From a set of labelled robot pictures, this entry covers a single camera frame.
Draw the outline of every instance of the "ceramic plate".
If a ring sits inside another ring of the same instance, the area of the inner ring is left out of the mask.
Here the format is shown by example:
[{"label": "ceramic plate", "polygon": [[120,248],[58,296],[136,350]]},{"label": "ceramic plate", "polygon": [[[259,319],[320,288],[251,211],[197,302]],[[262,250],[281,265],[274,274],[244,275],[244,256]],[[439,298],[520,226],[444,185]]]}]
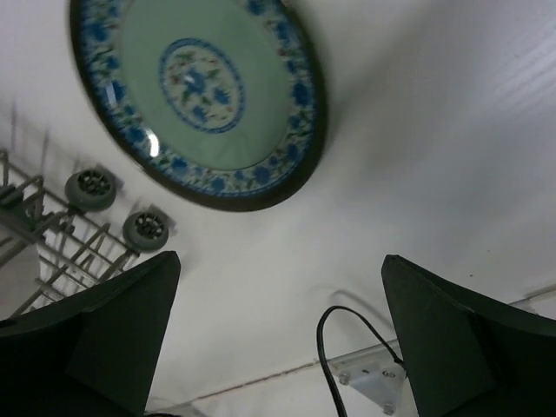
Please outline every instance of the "ceramic plate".
[{"label": "ceramic plate", "polygon": [[164,187],[216,209],[281,202],[326,134],[321,68],[279,0],[72,0],[83,84],[117,143]]}]

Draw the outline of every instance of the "wire rack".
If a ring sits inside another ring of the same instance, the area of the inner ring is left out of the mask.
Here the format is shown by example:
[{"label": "wire rack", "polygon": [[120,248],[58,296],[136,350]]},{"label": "wire rack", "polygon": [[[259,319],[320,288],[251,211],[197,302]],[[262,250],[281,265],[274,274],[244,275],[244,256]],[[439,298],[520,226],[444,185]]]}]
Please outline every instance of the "wire rack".
[{"label": "wire rack", "polygon": [[40,273],[36,290],[12,317],[44,307],[130,268],[139,254],[110,233],[110,224],[91,220],[44,186],[0,150],[0,268],[36,246]]}]

